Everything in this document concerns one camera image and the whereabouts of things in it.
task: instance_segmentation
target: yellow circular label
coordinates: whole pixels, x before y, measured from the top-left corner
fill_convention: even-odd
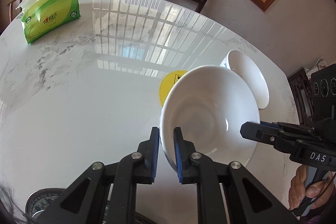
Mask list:
[[[168,93],[175,85],[175,83],[186,73],[186,70],[176,70],[166,75],[166,77],[162,80],[159,90],[161,106],[163,106],[163,104],[165,103]]]

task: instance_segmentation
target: finger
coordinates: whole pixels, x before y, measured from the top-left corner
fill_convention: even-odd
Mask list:
[[[317,183],[314,183],[312,186],[310,186],[307,189],[307,194],[306,194],[307,197],[309,197],[309,198],[317,197],[327,187],[328,184],[329,184],[328,180],[323,180],[323,181],[319,181]],[[329,200],[329,198],[332,195],[333,189],[334,189],[334,184],[332,183],[328,187],[328,189],[324,192],[324,194],[314,202],[311,209],[318,208],[318,207],[324,205],[325,203],[327,203],[327,201]]]
[[[297,199],[297,196],[296,196],[296,192],[295,192],[295,189],[294,189],[294,183],[291,182],[291,184],[293,184],[293,187],[289,188],[289,191],[288,191],[288,203],[289,203],[289,209],[293,210],[300,203],[299,203],[299,201]]]
[[[331,181],[333,179],[334,173],[335,172],[329,172],[327,180]]]
[[[295,193],[297,196],[297,199],[299,202],[303,200],[305,197],[306,189],[304,182],[307,177],[307,168],[306,165],[301,165],[297,170],[296,170],[296,175],[294,177],[294,189]]]

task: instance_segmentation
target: green tissue package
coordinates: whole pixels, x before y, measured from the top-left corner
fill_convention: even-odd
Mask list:
[[[81,16],[78,0],[24,0],[19,7],[23,12],[21,22],[28,44]]]

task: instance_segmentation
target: metal screw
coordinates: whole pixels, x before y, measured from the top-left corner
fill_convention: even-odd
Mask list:
[[[140,152],[134,152],[134,153],[132,153],[132,158],[135,159],[135,160],[139,159],[141,157],[142,157],[142,154]]]
[[[92,165],[92,169],[93,170],[99,170],[103,167],[103,164],[99,161],[95,162],[93,165]]]
[[[202,157],[202,154],[199,153],[199,152],[194,152],[191,154],[191,157],[194,159],[194,160],[197,160],[197,159],[200,159]]]
[[[242,166],[238,161],[233,161],[230,165],[232,169],[239,169]]]

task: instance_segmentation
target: white marble table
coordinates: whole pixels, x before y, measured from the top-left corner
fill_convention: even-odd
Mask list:
[[[28,196],[66,188],[95,161],[134,152],[159,125],[162,78],[246,53],[270,94],[263,121],[298,123],[285,74],[222,25],[164,0],[79,0],[82,17],[26,44],[19,19],[0,36],[0,179]],[[297,164],[258,144],[247,165],[283,204]],[[159,152],[153,185],[139,185],[137,211],[159,224],[197,223],[196,188],[181,185]]]

